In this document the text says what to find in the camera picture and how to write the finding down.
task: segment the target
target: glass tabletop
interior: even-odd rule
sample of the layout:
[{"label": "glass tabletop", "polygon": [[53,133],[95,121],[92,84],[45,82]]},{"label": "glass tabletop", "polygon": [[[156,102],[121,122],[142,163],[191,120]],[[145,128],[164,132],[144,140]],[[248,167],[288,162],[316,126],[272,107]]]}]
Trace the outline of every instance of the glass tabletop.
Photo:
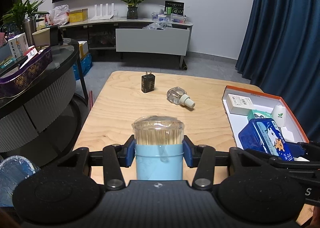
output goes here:
[{"label": "glass tabletop", "polygon": [[[18,106],[14,106],[18,108],[25,102],[29,101],[32,97],[43,91],[46,87],[56,81],[60,76],[62,76],[69,68],[62,70],[61,67],[64,67],[66,64],[70,64],[70,62],[71,67],[72,64],[76,61],[76,54],[79,52],[79,44],[71,38],[64,38],[62,45],[51,47],[51,52],[53,61],[47,66],[44,72],[29,85],[27,89],[14,97],[0,99],[0,118],[3,117],[1,110],[6,107],[6,105],[10,105],[18,99],[20,104],[18,104]],[[30,94],[24,95],[31,90],[33,90],[33,96],[31,95],[30,97]]]}]

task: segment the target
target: curtain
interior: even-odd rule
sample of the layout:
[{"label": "curtain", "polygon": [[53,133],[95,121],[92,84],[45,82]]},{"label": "curtain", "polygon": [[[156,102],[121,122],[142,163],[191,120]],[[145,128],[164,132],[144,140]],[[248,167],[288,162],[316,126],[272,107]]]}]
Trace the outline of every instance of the curtain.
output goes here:
[{"label": "curtain", "polygon": [[254,0],[236,69],[320,141],[320,0]]}]

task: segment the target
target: white wall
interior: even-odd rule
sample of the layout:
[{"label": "white wall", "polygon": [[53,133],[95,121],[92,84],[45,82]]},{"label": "white wall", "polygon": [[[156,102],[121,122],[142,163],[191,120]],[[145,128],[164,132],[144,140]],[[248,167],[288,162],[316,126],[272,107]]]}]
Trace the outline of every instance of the white wall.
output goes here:
[{"label": "white wall", "polygon": [[[176,0],[185,3],[185,15],[194,23],[190,51],[237,59],[247,29],[253,0]],[[126,16],[126,5],[116,0],[66,0],[52,4],[46,0],[40,10],[68,4],[71,10],[89,8],[93,5],[115,3],[115,14]],[[139,5],[140,17],[150,17],[152,11],[160,11],[165,0],[145,0]]]}]

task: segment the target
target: tv cabinet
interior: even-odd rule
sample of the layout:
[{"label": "tv cabinet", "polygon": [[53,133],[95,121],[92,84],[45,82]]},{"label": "tv cabinet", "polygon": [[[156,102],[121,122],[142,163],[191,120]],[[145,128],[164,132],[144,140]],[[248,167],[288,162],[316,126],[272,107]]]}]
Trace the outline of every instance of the tv cabinet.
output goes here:
[{"label": "tv cabinet", "polygon": [[189,49],[192,23],[172,22],[165,30],[142,29],[153,23],[151,19],[81,21],[60,26],[63,37],[88,41],[89,50],[115,49],[120,52],[143,52],[177,55],[180,69],[187,70],[184,61]]}]

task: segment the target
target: white router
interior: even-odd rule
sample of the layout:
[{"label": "white router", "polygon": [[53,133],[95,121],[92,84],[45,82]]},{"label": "white router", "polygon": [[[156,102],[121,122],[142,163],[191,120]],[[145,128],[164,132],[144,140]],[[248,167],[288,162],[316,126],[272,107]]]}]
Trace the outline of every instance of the white router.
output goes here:
[{"label": "white router", "polygon": [[98,13],[98,7],[97,5],[94,6],[94,17],[90,19],[91,21],[96,21],[96,20],[109,20],[113,17],[115,14],[115,4],[111,4],[111,12],[109,14],[109,7],[108,3],[106,3],[106,14],[103,15],[103,5],[100,4],[100,10],[99,10],[99,16],[97,15]]}]

